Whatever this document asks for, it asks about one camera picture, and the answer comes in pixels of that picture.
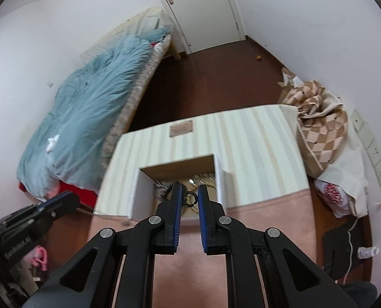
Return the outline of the red white plastic bag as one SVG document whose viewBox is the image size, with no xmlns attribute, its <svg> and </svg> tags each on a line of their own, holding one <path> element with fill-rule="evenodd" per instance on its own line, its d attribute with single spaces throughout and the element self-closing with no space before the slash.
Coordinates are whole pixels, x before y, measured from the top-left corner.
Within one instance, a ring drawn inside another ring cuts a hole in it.
<svg viewBox="0 0 381 308">
<path fill-rule="evenodd" d="M 318 196 L 330 207 L 336 218 L 343 218 L 352 214 L 348 197 L 341 187 L 317 179 L 315 189 Z"/>
</svg>

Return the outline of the brown label patch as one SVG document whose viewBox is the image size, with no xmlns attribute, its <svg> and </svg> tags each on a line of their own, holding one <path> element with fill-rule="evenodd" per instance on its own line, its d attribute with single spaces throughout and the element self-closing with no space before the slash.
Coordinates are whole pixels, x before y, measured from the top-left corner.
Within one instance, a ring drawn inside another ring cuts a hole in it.
<svg viewBox="0 0 381 308">
<path fill-rule="evenodd" d="M 187 120 L 183 122 L 179 122 L 176 124 L 172 124 L 170 126 L 170 134 L 169 137 L 173 138 L 176 136 L 184 135 L 187 133 L 193 132 L 193 121 Z"/>
</svg>

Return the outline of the white door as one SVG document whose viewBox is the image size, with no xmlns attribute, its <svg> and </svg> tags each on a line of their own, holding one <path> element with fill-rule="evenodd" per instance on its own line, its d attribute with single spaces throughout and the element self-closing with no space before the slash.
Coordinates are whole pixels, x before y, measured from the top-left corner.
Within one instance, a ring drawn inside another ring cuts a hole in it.
<svg viewBox="0 0 381 308">
<path fill-rule="evenodd" d="M 160 0 L 187 54 L 245 39 L 235 0 Z"/>
</svg>

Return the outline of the white cardboard box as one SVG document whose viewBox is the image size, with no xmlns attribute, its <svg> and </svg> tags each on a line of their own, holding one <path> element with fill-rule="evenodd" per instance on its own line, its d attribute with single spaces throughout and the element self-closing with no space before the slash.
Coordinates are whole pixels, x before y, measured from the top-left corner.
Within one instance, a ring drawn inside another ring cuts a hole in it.
<svg viewBox="0 0 381 308">
<path fill-rule="evenodd" d="M 210 200 L 227 208 L 225 174 L 216 154 L 138 168 L 133 183 L 127 216 L 134 221 L 155 214 L 158 204 L 172 195 L 174 183 L 194 193 L 204 184 Z"/>
</svg>

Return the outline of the white wall socket strip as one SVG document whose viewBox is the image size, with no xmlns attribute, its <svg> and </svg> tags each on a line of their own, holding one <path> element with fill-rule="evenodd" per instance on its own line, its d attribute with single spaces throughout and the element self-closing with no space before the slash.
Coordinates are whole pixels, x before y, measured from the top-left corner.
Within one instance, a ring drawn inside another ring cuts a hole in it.
<svg viewBox="0 0 381 308">
<path fill-rule="evenodd" d="M 356 130 L 356 133 L 375 171 L 378 185 L 381 190 L 381 146 L 379 145 L 379 142 L 370 129 L 368 123 L 362 118 L 356 109 L 354 109 L 351 114 L 351 122 L 353 123 L 354 129 Z"/>
</svg>

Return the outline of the pink object on floor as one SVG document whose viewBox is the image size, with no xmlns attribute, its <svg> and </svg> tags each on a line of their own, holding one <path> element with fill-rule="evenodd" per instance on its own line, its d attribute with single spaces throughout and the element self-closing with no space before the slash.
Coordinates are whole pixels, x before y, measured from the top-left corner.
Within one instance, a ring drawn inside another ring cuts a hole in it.
<svg viewBox="0 0 381 308">
<path fill-rule="evenodd" d="M 43 272 L 48 270 L 48 252 L 45 247 L 38 245 L 35 248 L 34 257 L 31 259 L 31 266 Z"/>
</svg>

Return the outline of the red sheet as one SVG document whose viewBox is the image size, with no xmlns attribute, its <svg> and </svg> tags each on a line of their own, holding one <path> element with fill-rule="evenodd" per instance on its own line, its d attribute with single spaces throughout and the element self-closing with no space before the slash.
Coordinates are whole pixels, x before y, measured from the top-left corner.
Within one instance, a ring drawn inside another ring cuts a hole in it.
<svg viewBox="0 0 381 308">
<path fill-rule="evenodd" d="M 77 186 L 69 185 L 64 183 L 63 181 L 60 181 L 58 193 L 62 193 L 65 191 L 70 191 L 78 195 L 81 204 L 84 204 L 85 206 L 91 208 L 95 207 L 95 204 L 97 202 L 97 194 L 94 191 L 81 189 Z"/>
</svg>

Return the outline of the white plastic bottle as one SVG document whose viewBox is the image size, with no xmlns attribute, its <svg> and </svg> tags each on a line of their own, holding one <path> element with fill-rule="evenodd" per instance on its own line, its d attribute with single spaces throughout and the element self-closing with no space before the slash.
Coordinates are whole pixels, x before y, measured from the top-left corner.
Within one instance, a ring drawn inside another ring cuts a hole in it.
<svg viewBox="0 0 381 308">
<path fill-rule="evenodd" d="M 376 246 L 372 247 L 359 247 L 357 250 L 357 257 L 359 259 L 370 259 L 378 255 L 380 249 Z"/>
</svg>

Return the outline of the striped pink table mat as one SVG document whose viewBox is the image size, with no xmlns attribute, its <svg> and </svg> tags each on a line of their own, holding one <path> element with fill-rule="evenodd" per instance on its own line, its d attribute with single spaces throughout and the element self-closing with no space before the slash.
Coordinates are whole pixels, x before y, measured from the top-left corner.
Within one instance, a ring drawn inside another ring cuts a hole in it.
<svg viewBox="0 0 381 308">
<path fill-rule="evenodd" d="M 265 105 L 124 134 L 102 181 L 90 232 L 133 227 L 158 203 L 157 181 L 180 182 L 246 227 L 276 227 L 316 259 L 315 216 L 297 141 L 298 111 Z"/>
</svg>

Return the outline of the blue duvet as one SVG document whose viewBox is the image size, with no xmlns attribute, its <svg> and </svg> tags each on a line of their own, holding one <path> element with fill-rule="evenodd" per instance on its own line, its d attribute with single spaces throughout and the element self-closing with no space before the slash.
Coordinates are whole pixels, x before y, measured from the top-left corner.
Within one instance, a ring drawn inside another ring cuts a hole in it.
<svg viewBox="0 0 381 308">
<path fill-rule="evenodd" d="M 60 181 L 99 191 L 106 138 L 154 47 L 169 33 L 164 26 L 127 35 L 67 77 L 18 164 L 26 192 L 46 199 L 58 193 Z"/>
</svg>

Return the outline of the checkered beige blanket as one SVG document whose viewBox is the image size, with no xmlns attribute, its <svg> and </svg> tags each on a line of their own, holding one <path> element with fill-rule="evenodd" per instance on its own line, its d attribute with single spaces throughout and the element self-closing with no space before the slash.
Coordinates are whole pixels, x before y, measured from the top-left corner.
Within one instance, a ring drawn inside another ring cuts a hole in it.
<svg viewBox="0 0 381 308">
<path fill-rule="evenodd" d="M 338 97 L 317 81 L 295 86 L 290 80 L 279 85 L 280 103 L 298 110 L 298 146 L 308 175 L 317 178 L 344 147 L 349 125 L 347 112 Z"/>
</svg>

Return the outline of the bed with patterned mattress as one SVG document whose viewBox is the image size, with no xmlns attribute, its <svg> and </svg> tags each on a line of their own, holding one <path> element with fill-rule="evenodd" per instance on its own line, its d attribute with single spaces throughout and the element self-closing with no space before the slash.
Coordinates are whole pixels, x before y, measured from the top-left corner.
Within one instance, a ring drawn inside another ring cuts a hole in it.
<svg viewBox="0 0 381 308">
<path fill-rule="evenodd" d="M 82 68 L 58 88 L 21 156 L 20 190 L 40 201 L 65 185 L 99 192 L 119 138 L 173 45 L 173 30 L 166 12 L 150 7 L 81 54 Z"/>
</svg>

